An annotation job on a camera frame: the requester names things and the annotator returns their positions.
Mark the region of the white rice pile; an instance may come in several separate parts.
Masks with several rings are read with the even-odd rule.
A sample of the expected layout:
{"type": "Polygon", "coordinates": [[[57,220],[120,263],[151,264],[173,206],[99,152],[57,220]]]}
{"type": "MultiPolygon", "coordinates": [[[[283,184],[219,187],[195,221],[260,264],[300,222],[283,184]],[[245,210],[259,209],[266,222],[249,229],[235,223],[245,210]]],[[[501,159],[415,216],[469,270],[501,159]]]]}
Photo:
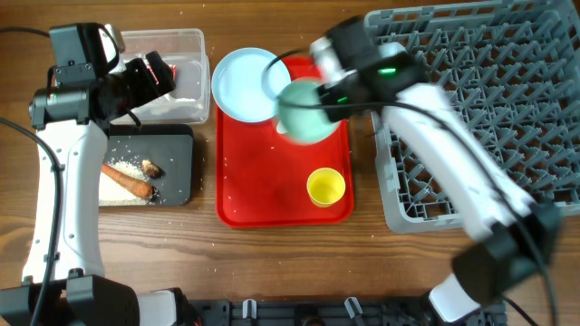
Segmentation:
{"type": "MultiPolygon", "coordinates": [[[[128,161],[110,161],[107,162],[111,168],[121,173],[142,181],[148,181],[141,169],[128,161]]],[[[101,173],[99,185],[99,205],[100,206],[145,206],[149,203],[148,199],[142,199],[134,196],[126,188],[120,186],[113,179],[101,173]]]]}

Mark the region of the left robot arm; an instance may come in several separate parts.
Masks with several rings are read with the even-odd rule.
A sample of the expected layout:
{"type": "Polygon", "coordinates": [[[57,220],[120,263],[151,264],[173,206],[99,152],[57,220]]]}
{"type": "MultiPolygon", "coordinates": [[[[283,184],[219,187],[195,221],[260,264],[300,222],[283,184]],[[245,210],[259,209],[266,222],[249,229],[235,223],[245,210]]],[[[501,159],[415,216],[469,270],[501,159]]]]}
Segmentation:
{"type": "Polygon", "coordinates": [[[158,53],[118,70],[121,41],[98,23],[52,28],[55,65],[24,134],[39,148],[34,240],[19,286],[1,292],[11,325],[199,325],[178,288],[138,295],[104,275],[99,181],[110,124],[175,87],[158,53]]]}

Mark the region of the orange carrot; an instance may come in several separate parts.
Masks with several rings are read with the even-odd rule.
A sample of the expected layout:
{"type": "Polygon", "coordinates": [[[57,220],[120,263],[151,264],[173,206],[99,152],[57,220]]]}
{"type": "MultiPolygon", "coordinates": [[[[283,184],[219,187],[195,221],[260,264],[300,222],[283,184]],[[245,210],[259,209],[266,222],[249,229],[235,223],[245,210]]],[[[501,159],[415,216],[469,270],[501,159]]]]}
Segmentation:
{"type": "Polygon", "coordinates": [[[150,199],[153,196],[153,186],[146,181],[125,175],[106,164],[101,165],[101,172],[138,198],[150,199]]]}

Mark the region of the mint green bowl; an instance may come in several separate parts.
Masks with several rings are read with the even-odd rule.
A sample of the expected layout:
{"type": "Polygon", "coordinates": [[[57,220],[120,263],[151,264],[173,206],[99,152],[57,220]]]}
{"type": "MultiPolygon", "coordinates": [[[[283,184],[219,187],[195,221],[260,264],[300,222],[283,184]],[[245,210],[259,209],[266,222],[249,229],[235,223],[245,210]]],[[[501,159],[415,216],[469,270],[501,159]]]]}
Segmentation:
{"type": "Polygon", "coordinates": [[[304,109],[304,106],[321,105],[317,89],[321,83],[314,78],[291,81],[279,93],[276,116],[285,134],[294,143],[310,145],[330,137],[339,127],[331,122],[322,109],[304,109]]]}

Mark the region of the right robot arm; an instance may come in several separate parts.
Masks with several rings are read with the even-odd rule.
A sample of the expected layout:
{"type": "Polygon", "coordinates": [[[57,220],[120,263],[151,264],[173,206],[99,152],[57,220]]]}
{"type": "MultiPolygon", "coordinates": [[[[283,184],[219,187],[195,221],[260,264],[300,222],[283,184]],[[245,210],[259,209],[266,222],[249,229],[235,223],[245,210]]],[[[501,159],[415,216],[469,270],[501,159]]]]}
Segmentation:
{"type": "Polygon", "coordinates": [[[323,78],[319,96],[328,118],[374,111],[427,167],[462,218],[472,245],[430,290],[434,320],[464,321],[535,274],[554,302],[548,268],[564,221],[559,208],[537,203],[498,166],[424,66],[398,43],[374,43],[359,17],[328,30],[309,51],[323,78]]]}

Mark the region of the brown food scrap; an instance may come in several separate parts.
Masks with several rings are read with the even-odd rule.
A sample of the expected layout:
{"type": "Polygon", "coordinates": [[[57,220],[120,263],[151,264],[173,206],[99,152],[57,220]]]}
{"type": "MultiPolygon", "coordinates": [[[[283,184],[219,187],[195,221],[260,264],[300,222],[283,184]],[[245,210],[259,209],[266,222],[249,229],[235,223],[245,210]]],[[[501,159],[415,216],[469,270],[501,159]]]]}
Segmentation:
{"type": "Polygon", "coordinates": [[[149,178],[159,178],[163,176],[163,171],[149,159],[143,159],[140,163],[141,172],[149,178]]]}

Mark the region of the white plastic spoon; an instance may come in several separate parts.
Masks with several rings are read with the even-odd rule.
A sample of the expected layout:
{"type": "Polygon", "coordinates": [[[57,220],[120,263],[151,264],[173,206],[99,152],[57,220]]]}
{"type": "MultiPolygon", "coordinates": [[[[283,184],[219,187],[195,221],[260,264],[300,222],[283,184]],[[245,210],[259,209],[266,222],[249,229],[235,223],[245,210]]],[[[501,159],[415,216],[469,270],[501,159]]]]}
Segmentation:
{"type": "Polygon", "coordinates": [[[278,122],[277,122],[277,125],[276,125],[276,131],[277,131],[279,134],[286,134],[286,133],[287,133],[287,130],[286,130],[286,128],[284,127],[284,124],[283,124],[281,121],[278,121],[278,122]]]}

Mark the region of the red snack wrapper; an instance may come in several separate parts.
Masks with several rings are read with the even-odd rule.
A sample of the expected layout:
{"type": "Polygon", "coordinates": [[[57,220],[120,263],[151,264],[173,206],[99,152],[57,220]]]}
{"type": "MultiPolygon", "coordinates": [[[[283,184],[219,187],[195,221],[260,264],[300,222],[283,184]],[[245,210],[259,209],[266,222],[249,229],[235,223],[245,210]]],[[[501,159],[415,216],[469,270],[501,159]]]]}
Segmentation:
{"type": "Polygon", "coordinates": [[[175,81],[177,77],[177,67],[173,64],[170,64],[169,68],[171,69],[172,79],[175,81]]]}

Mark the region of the yellow plastic cup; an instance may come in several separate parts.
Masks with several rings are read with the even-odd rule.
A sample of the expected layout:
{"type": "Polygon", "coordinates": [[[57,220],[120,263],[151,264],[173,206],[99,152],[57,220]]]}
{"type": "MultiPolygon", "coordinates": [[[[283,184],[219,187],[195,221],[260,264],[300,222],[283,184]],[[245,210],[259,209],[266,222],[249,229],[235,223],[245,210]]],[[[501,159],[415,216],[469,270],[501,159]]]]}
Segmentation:
{"type": "Polygon", "coordinates": [[[318,168],[308,177],[306,189],[312,203],[329,207],[343,197],[346,184],[343,175],[332,168],[318,168]]]}

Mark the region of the light blue plate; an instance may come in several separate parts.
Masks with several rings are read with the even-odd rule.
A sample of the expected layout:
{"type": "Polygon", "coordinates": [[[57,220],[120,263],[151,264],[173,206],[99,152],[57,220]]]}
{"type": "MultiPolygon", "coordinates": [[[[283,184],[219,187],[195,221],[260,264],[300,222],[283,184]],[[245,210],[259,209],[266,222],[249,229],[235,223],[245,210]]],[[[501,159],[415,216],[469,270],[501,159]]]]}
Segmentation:
{"type": "Polygon", "coordinates": [[[270,120],[276,114],[276,96],[291,82],[282,62],[267,69],[276,56],[247,47],[226,55],[216,66],[211,90],[217,106],[228,117],[245,123],[270,120]]]}

